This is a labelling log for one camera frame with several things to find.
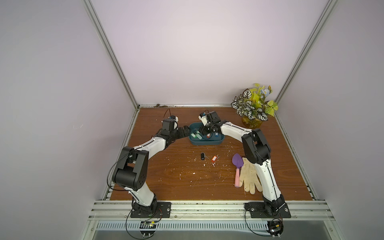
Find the teal plastic storage box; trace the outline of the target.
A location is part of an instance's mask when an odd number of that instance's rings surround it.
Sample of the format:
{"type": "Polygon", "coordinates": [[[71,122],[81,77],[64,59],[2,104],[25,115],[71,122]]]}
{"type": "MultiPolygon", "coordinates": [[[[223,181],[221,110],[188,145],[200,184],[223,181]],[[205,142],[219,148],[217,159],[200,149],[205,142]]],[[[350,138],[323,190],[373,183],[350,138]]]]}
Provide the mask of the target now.
{"type": "Polygon", "coordinates": [[[191,142],[192,145],[195,145],[195,146],[212,146],[212,145],[220,145],[224,139],[225,139],[225,136],[222,135],[222,134],[219,134],[219,137],[215,137],[215,133],[211,134],[211,137],[210,138],[207,138],[207,136],[203,136],[202,135],[202,126],[203,123],[192,123],[189,125],[190,127],[190,136],[189,136],[189,140],[191,142]],[[199,140],[198,138],[193,138],[191,136],[191,133],[193,134],[200,134],[202,136],[202,140],[199,140]]]}

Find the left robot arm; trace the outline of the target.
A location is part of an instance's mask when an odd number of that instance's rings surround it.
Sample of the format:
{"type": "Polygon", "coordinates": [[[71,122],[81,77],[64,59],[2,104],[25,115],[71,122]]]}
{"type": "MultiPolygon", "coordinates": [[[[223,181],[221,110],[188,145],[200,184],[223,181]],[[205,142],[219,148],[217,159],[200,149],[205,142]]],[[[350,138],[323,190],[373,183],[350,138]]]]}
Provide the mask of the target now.
{"type": "Polygon", "coordinates": [[[171,116],[162,121],[162,128],[149,141],[133,148],[122,149],[112,173],[112,182],[132,195],[135,211],[152,216],[158,209],[156,195],[146,183],[150,158],[176,140],[189,135],[190,128],[180,127],[178,118],[171,116]]]}

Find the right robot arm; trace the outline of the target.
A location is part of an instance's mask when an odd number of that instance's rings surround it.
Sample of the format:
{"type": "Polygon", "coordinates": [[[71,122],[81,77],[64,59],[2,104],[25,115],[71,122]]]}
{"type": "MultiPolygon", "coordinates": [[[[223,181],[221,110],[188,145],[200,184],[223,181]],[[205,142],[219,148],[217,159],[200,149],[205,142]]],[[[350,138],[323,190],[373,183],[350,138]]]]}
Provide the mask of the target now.
{"type": "Polygon", "coordinates": [[[271,148],[262,131],[242,128],[221,120],[215,111],[208,114],[201,113],[199,119],[204,125],[201,128],[203,135],[219,133],[243,143],[245,157],[255,166],[263,188],[263,201],[267,214],[277,216],[283,212],[287,205],[275,180],[271,166],[271,148]]]}

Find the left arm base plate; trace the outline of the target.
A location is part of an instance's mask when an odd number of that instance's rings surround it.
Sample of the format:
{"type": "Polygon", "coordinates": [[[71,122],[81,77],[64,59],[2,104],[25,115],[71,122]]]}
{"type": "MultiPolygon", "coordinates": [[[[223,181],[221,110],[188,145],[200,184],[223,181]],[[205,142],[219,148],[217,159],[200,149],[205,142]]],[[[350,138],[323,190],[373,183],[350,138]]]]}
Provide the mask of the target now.
{"type": "Polygon", "coordinates": [[[169,218],[171,214],[171,202],[156,202],[148,207],[132,203],[131,218],[169,218]]]}

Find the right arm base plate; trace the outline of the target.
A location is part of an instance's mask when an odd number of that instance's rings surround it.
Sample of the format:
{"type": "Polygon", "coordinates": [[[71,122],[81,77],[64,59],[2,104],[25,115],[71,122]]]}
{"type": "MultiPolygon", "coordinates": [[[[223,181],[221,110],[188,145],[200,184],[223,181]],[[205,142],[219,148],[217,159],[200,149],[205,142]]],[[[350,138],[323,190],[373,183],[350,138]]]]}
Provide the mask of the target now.
{"type": "Polygon", "coordinates": [[[244,208],[250,213],[251,218],[253,219],[290,219],[292,217],[287,203],[275,205],[264,202],[248,202],[245,203],[244,208]]]}

